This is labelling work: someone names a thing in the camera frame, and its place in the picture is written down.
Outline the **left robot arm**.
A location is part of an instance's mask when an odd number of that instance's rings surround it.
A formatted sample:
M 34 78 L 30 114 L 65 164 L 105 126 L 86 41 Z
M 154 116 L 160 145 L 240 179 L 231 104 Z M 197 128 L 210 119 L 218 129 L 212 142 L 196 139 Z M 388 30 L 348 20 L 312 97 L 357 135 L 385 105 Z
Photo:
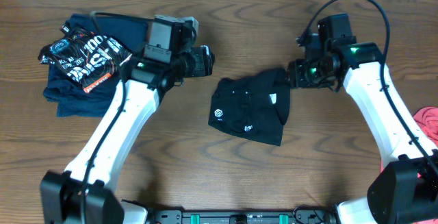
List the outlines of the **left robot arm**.
M 63 173 L 40 183 L 45 223 L 147 223 L 149 209 L 115 196 L 120 172 L 141 129 L 164 94 L 186 77 L 211 75 L 215 56 L 207 45 L 172 53 L 128 56 L 112 102 L 93 135 Z

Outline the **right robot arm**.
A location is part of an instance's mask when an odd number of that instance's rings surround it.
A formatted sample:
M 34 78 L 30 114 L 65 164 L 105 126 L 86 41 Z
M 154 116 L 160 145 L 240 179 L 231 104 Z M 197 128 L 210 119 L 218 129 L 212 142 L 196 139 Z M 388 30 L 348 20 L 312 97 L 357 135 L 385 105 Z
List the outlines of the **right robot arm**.
M 383 170 L 366 196 L 337 204 L 325 223 L 417 223 L 437 218 L 437 146 L 415 122 L 373 42 L 303 46 L 292 88 L 344 88 L 376 141 Z

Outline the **black t-shirt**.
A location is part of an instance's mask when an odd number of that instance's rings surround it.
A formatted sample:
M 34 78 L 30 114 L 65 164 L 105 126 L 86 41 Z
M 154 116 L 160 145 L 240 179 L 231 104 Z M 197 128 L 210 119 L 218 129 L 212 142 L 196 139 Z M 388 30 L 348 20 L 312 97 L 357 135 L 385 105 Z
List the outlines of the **black t-shirt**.
M 290 103 L 285 69 L 223 78 L 211 97 L 208 125 L 232 136 L 279 146 Z

